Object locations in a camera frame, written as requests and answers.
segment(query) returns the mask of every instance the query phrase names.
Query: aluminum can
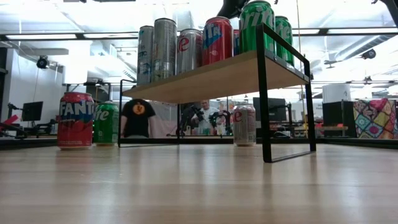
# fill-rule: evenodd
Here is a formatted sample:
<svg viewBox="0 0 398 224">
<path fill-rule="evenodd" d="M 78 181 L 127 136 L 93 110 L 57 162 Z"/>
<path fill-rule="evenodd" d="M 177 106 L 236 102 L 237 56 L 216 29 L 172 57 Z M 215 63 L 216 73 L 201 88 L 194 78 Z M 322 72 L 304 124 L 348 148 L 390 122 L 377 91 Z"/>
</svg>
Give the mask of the aluminum can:
<svg viewBox="0 0 398 224">
<path fill-rule="evenodd" d="M 256 110 L 249 103 L 238 104 L 233 111 L 234 144 L 252 146 L 256 143 Z"/>
<path fill-rule="evenodd" d="M 58 147 L 88 149 L 93 141 L 94 102 L 91 94 L 66 92 L 60 100 Z"/>
<path fill-rule="evenodd" d="M 154 27 L 143 26 L 138 34 L 137 86 L 150 83 Z"/>
<path fill-rule="evenodd" d="M 256 26 L 265 23 L 275 30 L 275 14 L 266 1 L 252 1 L 245 5 L 239 17 L 241 53 L 256 50 Z M 264 33 L 264 46 L 275 53 L 275 41 Z"/>
<path fill-rule="evenodd" d="M 200 30 L 185 29 L 177 39 L 177 74 L 201 67 L 203 38 Z"/>
<path fill-rule="evenodd" d="M 239 30 L 234 30 L 234 56 L 239 54 Z"/>
<path fill-rule="evenodd" d="M 175 75 L 177 25 L 167 18 L 155 20 L 152 82 Z"/>
<path fill-rule="evenodd" d="M 203 30 L 203 65 L 233 56 L 233 29 L 229 19 L 221 16 L 206 21 Z"/>
<path fill-rule="evenodd" d="M 100 103 L 94 113 L 94 142 L 99 145 L 117 143 L 119 108 L 114 103 Z"/>
<path fill-rule="evenodd" d="M 289 20 L 284 16 L 275 17 L 275 31 L 279 34 L 287 43 L 293 45 L 293 33 L 292 25 L 290 25 Z M 284 47 L 276 44 L 276 55 L 285 60 L 287 63 L 294 66 L 294 56 Z"/>
</svg>

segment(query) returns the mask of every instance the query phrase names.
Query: green sprite can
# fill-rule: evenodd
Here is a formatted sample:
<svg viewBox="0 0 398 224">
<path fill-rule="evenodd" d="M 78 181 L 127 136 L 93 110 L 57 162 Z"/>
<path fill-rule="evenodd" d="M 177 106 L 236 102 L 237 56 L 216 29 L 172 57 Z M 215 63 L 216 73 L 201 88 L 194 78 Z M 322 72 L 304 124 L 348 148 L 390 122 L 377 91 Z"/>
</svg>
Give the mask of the green sprite can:
<svg viewBox="0 0 398 224">
<path fill-rule="evenodd" d="M 118 141 L 119 108 L 113 103 L 100 103 L 94 114 L 94 142 L 97 145 Z"/>
<path fill-rule="evenodd" d="M 252 1 L 245 5 L 239 17 L 241 53 L 256 50 L 256 26 L 265 23 L 275 30 L 275 15 L 266 1 Z M 264 46 L 275 53 L 275 41 L 264 34 Z"/>
<path fill-rule="evenodd" d="M 290 25 L 286 17 L 275 17 L 275 29 L 277 34 L 279 34 L 290 45 L 293 45 L 292 25 Z M 287 63 L 294 66 L 293 54 L 279 44 L 276 44 L 276 55 L 285 60 Z"/>
</svg>

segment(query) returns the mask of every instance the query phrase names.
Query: wooden shelf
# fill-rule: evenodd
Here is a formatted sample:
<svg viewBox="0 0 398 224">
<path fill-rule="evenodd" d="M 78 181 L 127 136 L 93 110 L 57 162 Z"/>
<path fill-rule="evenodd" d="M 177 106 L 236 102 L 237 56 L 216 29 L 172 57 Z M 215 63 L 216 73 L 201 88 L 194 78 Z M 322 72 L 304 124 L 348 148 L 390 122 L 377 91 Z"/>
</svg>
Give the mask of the wooden shelf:
<svg viewBox="0 0 398 224">
<path fill-rule="evenodd" d="M 268 90 L 308 83 L 303 73 L 266 52 Z M 167 103 L 189 103 L 259 91 L 256 51 L 228 58 L 155 83 L 134 87 L 124 96 Z"/>
</svg>

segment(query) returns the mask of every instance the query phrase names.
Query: yellow logo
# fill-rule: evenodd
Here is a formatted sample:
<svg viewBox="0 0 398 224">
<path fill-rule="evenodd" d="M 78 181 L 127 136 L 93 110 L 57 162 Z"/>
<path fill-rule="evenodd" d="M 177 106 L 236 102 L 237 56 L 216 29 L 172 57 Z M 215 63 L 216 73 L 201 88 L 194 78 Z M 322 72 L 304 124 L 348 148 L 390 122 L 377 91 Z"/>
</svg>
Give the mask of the yellow logo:
<svg viewBox="0 0 398 224">
<path fill-rule="evenodd" d="M 141 114 L 145 113 L 145 106 L 142 106 L 140 103 L 137 103 L 136 105 L 134 105 L 132 107 L 132 111 L 136 115 L 141 115 Z"/>
</svg>

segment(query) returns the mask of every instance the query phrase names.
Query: man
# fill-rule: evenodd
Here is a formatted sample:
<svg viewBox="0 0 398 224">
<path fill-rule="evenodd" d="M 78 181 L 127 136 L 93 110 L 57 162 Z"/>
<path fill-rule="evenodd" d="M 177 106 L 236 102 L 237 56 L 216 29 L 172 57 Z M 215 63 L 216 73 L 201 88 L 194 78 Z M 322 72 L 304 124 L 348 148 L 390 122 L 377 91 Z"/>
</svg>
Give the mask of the man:
<svg viewBox="0 0 398 224">
<path fill-rule="evenodd" d="M 122 110 L 120 132 L 125 138 L 153 138 L 155 111 L 152 106 L 142 99 L 128 101 Z"/>
<path fill-rule="evenodd" d="M 199 121 L 198 116 L 195 114 L 193 115 L 191 121 L 193 123 L 199 124 L 199 128 L 210 128 L 212 129 L 213 127 L 211 126 L 211 123 L 209 121 L 209 116 L 212 115 L 213 113 L 218 113 L 220 112 L 217 108 L 211 107 L 209 105 L 209 100 L 202 100 L 200 102 L 201 104 L 201 109 L 200 111 L 203 112 L 203 120 Z"/>
</svg>

